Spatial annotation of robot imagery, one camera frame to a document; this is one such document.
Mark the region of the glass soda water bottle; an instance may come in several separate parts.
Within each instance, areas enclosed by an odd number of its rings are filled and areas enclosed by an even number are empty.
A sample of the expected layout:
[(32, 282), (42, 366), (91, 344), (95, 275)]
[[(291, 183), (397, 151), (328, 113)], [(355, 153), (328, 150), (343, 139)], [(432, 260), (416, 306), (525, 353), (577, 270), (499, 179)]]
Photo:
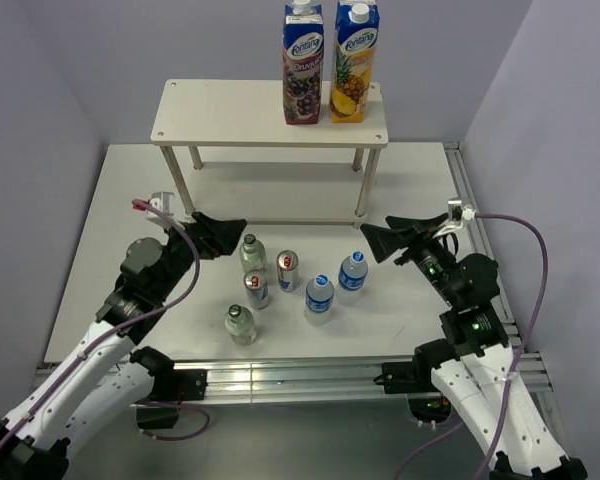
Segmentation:
[(247, 307), (231, 305), (225, 317), (225, 328), (237, 345), (247, 346), (256, 340), (255, 319)]
[(239, 257), (244, 272), (266, 269), (266, 249), (264, 244), (254, 235), (246, 234), (239, 248)]

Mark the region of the Pocari Sweat bottle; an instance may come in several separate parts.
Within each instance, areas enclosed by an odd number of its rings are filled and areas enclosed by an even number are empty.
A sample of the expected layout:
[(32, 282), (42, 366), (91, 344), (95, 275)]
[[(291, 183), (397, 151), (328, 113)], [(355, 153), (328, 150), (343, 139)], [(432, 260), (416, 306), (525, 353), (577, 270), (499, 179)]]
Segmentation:
[(330, 320), (334, 295), (334, 285), (327, 275), (318, 274), (308, 281), (304, 315), (311, 325), (324, 325)]
[(366, 257), (361, 251), (354, 251), (341, 262), (336, 287), (341, 304), (353, 304), (361, 297), (368, 270)]

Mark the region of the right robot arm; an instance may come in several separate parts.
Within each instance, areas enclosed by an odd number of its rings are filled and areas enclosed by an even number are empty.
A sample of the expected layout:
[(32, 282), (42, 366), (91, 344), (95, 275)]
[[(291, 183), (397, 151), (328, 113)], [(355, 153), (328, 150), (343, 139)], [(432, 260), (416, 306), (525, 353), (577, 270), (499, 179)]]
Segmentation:
[(525, 347), (511, 344), (492, 304), (500, 294), (497, 262), (481, 253), (457, 259), (448, 249), (459, 217), (385, 221), (361, 227), (374, 259), (413, 263), (449, 307), (440, 316), (443, 338), (417, 347), (407, 363), (383, 366), (386, 392), (440, 392), (483, 451), (479, 473), (492, 479), (587, 478), (582, 461), (552, 436), (518, 372)]

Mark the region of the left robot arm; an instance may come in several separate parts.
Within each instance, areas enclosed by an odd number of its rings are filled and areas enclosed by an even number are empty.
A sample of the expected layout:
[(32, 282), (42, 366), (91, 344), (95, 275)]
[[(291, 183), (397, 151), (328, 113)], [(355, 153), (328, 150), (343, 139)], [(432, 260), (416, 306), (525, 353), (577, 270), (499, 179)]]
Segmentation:
[(89, 440), (128, 406), (163, 399), (175, 386), (173, 361), (142, 346), (169, 296), (203, 260), (230, 256), (247, 226), (202, 213), (179, 223), (168, 215), (165, 243), (132, 242), (86, 334), (19, 406), (0, 418), (0, 479), (61, 479)]

